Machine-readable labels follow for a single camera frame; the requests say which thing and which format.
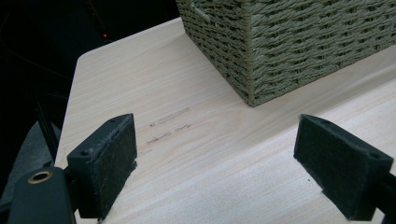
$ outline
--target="green wicker basket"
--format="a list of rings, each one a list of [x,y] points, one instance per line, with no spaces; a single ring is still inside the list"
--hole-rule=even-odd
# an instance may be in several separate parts
[[[187,35],[251,106],[396,43],[395,0],[177,0]]]

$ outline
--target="dark floor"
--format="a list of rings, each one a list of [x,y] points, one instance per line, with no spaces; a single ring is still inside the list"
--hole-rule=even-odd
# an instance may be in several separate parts
[[[174,0],[0,0],[0,194],[38,105],[62,129],[78,57],[176,17]]]

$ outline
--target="wood grain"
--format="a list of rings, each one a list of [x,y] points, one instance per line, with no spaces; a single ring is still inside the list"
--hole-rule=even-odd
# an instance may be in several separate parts
[[[348,223],[292,157],[298,117],[395,157],[395,62],[393,46],[251,108],[176,19],[81,56],[56,164],[107,119],[134,113],[138,166],[104,223]]]

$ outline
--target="black object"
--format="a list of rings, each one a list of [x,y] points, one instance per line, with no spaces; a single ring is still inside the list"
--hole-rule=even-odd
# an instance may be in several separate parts
[[[351,220],[371,220],[378,207],[396,222],[393,158],[337,125],[301,115],[294,158]]]
[[[105,122],[68,156],[68,167],[46,167],[17,183],[8,223],[76,223],[81,217],[105,219],[136,167],[132,114]]]

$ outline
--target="light wood tabletop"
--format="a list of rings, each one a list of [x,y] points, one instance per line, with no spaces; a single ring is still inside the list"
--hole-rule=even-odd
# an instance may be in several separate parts
[[[252,108],[169,21],[79,58],[56,165],[126,113],[137,168],[104,223],[348,223],[293,158],[299,115],[396,157],[396,46]]]

